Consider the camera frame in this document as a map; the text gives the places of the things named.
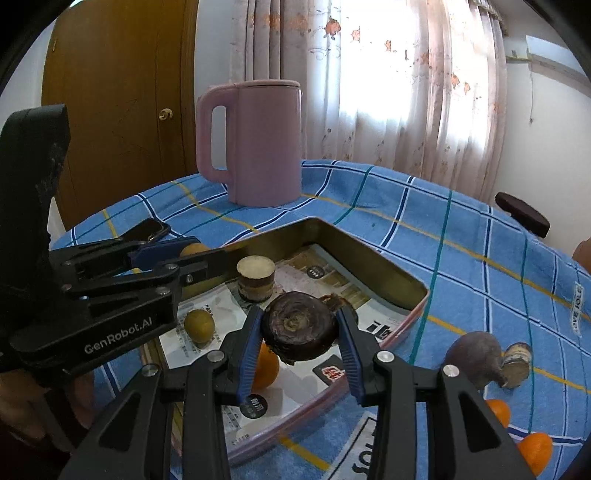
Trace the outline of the person's left hand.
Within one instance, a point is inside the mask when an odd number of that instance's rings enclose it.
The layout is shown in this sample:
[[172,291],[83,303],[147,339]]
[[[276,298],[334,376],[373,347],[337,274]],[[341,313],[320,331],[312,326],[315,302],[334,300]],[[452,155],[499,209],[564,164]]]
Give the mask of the person's left hand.
[[31,375],[15,370],[1,374],[1,423],[27,443],[45,438],[62,451],[72,451],[94,420],[94,373],[58,386],[52,393]]

